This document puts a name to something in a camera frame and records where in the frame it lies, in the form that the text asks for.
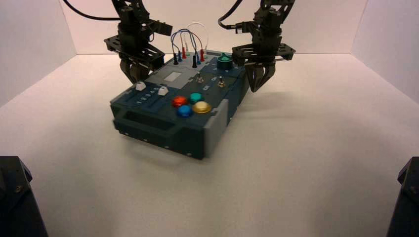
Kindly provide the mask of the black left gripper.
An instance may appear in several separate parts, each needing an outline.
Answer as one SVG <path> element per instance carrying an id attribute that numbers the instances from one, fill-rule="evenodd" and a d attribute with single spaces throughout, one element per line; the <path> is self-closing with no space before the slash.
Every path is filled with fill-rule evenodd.
<path id="1" fill-rule="evenodd" d="M 149 36 L 156 33 L 165 34 L 163 31 L 137 35 L 119 33 L 104 40 L 107 49 L 119 55 L 121 71 L 133 84 L 146 80 L 150 70 L 155 71 L 164 65 L 165 54 L 149 42 Z"/>

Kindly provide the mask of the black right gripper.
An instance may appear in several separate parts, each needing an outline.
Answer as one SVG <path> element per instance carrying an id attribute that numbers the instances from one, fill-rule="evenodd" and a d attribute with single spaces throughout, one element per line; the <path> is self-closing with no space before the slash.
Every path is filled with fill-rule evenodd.
<path id="1" fill-rule="evenodd" d="M 251 43 L 232 48 L 232 61 L 238 66 L 246 65 L 250 89 L 257 92 L 275 74 L 276 64 L 272 62 L 277 57 L 292 60 L 294 53 L 293 48 L 282 42 Z"/>

